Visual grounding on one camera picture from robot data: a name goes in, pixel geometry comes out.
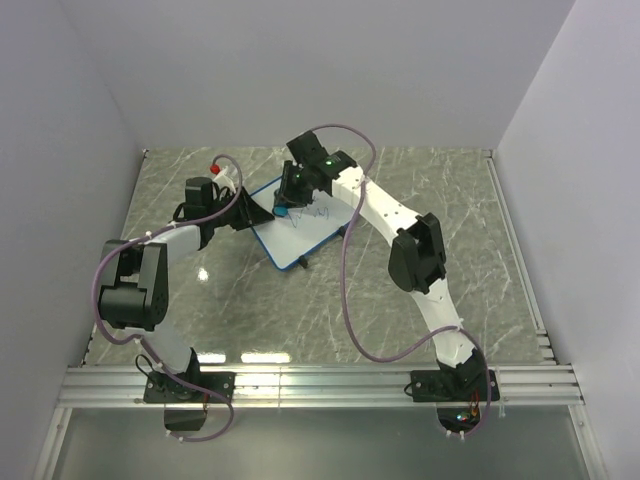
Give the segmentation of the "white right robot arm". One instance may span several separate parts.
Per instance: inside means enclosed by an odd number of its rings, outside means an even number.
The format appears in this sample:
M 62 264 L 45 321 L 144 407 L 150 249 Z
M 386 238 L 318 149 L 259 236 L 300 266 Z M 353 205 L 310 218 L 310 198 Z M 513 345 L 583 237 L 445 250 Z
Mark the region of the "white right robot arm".
M 348 242 L 359 219 L 366 220 L 390 247 L 388 273 L 418 307 L 427 334 L 416 344 L 391 356 L 399 361 L 432 342 L 439 371 L 431 382 L 414 383 L 411 393 L 426 393 L 436 402 L 490 401 L 491 377 L 477 341 L 463 327 L 446 278 L 446 251 L 438 218 L 404 206 L 369 176 L 346 152 L 330 153 L 315 130 L 290 140 L 292 155 L 285 162 L 274 196 L 275 212 L 311 204 L 316 192 L 353 208 L 343 234 Z

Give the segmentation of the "aluminium side rail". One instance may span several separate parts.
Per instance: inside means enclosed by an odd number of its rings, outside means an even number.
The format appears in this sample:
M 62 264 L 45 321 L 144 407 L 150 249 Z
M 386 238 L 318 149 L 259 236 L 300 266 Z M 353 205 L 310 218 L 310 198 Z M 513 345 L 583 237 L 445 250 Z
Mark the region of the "aluminium side rail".
M 554 353 L 551 340 L 549 338 L 548 330 L 544 324 L 540 308 L 537 303 L 537 299 L 533 290 L 533 286 L 527 271 L 522 250 L 517 238 L 517 234 L 514 228 L 514 224 L 511 219 L 511 215 L 506 202 L 498 172 L 494 160 L 494 151 L 492 149 L 482 150 L 484 160 L 487 164 L 491 183 L 494 188 L 494 192 L 497 196 L 501 216 L 507 232 L 507 237 L 511 246 L 511 250 L 514 254 L 516 269 L 520 278 L 520 284 L 523 288 L 526 304 L 529 310 L 530 317 L 532 319 L 534 329 L 536 332 L 536 340 L 538 348 L 543 357 L 543 365 L 557 365 L 558 360 Z

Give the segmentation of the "blue framed whiteboard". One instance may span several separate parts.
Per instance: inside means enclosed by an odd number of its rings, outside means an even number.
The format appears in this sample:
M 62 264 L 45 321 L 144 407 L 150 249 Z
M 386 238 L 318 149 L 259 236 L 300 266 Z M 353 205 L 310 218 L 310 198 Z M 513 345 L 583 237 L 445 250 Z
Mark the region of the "blue framed whiteboard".
M 335 237 L 353 213 L 353 207 L 315 191 L 310 205 L 289 209 L 284 217 L 254 226 L 252 231 L 275 268 L 287 271 Z

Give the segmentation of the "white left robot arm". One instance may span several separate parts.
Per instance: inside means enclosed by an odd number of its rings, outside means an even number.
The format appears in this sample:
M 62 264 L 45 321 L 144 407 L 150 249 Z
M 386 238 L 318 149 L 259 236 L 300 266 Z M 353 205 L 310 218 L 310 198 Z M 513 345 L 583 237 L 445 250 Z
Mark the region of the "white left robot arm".
M 184 199 L 166 226 L 132 240 L 104 244 L 91 286 L 96 326 L 112 344 L 142 345 L 149 366 L 144 372 L 149 400 L 228 402 L 228 396 L 213 390 L 201 372 L 195 350 L 165 319 L 169 269 L 204 249 L 219 228 L 241 231 L 273 219 L 244 186 L 226 178 L 195 177 L 187 180 Z

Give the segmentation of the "blue whiteboard eraser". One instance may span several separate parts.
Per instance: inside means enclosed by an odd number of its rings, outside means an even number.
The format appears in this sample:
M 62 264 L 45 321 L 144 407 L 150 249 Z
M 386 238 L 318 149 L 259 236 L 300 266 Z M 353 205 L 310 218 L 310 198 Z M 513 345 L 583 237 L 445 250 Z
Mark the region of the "blue whiteboard eraser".
M 276 205 L 273 207 L 272 213 L 275 217 L 285 218 L 288 215 L 289 209 L 284 205 Z

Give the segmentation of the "aluminium mounting rail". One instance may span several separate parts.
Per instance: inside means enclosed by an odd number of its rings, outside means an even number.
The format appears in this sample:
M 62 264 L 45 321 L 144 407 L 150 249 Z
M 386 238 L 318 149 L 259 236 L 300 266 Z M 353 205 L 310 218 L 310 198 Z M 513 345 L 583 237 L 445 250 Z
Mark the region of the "aluminium mounting rail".
M 324 366 L 207 365 L 205 372 L 236 374 L 232 404 L 242 408 L 384 408 L 414 403 L 403 389 L 415 365 Z M 581 405 L 573 368 L 561 365 L 495 366 L 498 406 Z M 194 403 L 149 403 L 146 378 L 133 366 L 70 368 L 58 396 L 59 408 L 197 408 Z

